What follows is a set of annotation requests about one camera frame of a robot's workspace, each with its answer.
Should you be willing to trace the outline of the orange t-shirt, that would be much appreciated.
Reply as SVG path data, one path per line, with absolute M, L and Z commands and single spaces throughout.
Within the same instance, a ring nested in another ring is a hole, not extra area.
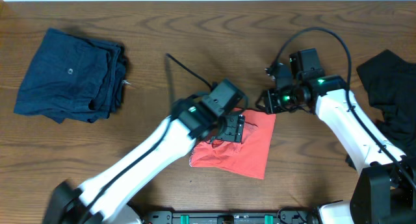
M 246 110 L 243 116 L 241 142 L 200 142 L 192 151 L 190 166 L 218 168 L 263 180 L 276 116 L 255 110 Z

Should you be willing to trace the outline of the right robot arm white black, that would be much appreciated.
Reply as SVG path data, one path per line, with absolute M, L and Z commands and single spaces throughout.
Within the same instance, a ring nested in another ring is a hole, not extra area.
M 359 174 L 349 201 L 311 211 L 280 211 L 280 223 L 414 223 L 415 159 L 391 143 L 357 104 L 344 79 L 326 75 L 315 49 L 293 53 L 286 66 L 273 61 L 275 86 L 256 107 L 267 114 L 303 110 L 333 131 Z

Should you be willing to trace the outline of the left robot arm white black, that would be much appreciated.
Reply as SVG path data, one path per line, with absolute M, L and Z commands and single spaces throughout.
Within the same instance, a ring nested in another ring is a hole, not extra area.
M 209 93 L 173 102 L 169 115 L 140 145 L 104 172 L 73 188 L 60 183 L 51 194 L 43 223 L 141 223 L 130 200 L 164 168 L 208 137 L 232 116 L 243 91 L 225 79 Z

